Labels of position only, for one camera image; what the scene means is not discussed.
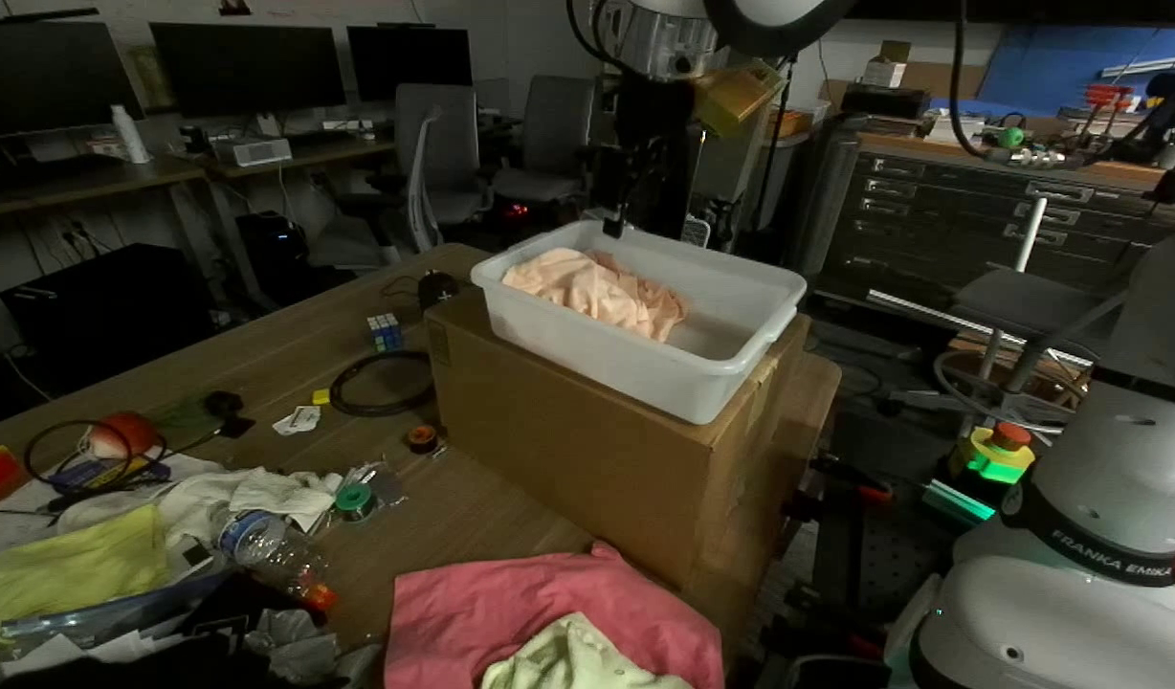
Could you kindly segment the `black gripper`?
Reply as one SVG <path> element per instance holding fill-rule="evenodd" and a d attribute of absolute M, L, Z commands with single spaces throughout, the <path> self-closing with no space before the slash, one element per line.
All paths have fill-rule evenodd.
<path fill-rule="evenodd" d="M 625 78 L 612 132 L 625 155 L 625 220 L 640 229 L 679 236 L 688 198 L 688 119 L 684 81 Z"/>

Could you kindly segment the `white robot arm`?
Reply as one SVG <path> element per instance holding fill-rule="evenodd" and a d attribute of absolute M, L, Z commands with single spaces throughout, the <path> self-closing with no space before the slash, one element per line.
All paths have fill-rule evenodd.
<path fill-rule="evenodd" d="M 1175 689 L 1175 236 L 1106 296 L 999 270 L 958 308 L 1031 350 L 1101 340 L 1051 449 L 912 619 L 913 689 Z"/>

